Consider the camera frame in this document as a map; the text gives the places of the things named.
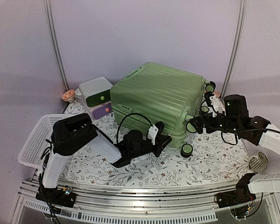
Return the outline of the green hard-shell suitcase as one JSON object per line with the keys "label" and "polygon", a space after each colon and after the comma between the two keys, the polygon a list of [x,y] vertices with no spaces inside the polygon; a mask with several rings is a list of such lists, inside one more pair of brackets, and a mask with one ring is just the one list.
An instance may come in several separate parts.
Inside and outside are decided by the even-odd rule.
{"label": "green hard-shell suitcase", "polygon": [[148,62],[110,89],[115,120],[128,129],[147,134],[149,124],[164,123],[170,147],[181,148],[188,120],[198,115],[206,90],[216,85],[204,77]]}

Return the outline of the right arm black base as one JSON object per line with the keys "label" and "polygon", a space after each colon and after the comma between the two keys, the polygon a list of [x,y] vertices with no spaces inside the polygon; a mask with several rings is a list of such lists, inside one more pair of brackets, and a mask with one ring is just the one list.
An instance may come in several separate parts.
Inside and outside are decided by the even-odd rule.
{"label": "right arm black base", "polygon": [[255,173],[247,173],[237,182],[235,190],[216,194],[219,208],[254,201],[256,199],[256,195],[251,193],[248,188],[248,184],[253,176],[255,176]]}

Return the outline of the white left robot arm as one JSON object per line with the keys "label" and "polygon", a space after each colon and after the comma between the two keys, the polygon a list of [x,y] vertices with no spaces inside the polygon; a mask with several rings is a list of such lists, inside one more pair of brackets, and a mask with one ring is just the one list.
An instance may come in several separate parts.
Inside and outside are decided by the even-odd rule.
{"label": "white left robot arm", "polygon": [[132,159],[153,153],[159,157],[171,142],[169,135],[163,135],[164,123],[149,123],[147,136],[139,130],[130,130],[122,141],[113,142],[103,131],[96,127],[86,113],[62,119],[53,125],[50,140],[50,153],[46,155],[43,173],[40,177],[42,195],[51,203],[60,199],[57,182],[67,159],[81,148],[88,146],[100,152],[116,168],[124,167]]}

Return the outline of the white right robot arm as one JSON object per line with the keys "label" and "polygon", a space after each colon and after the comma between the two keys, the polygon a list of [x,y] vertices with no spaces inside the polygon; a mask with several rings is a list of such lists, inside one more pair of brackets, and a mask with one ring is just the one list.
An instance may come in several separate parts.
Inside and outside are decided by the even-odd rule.
{"label": "white right robot arm", "polygon": [[[212,92],[206,92],[198,116],[188,124],[197,133],[230,133],[236,140],[246,140],[280,156],[280,129],[261,116],[250,117],[243,95],[228,95],[220,101]],[[232,193],[235,203],[242,203],[250,194],[280,193],[280,173],[248,173],[238,181],[236,188]]]}

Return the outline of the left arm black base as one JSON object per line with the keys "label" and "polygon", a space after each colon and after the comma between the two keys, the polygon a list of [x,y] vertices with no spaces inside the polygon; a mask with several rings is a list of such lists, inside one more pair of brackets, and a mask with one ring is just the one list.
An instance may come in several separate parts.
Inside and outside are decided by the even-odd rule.
{"label": "left arm black base", "polygon": [[60,205],[73,208],[77,194],[72,191],[72,187],[63,186],[61,189],[39,187],[35,198],[39,201],[48,202],[51,205]]}

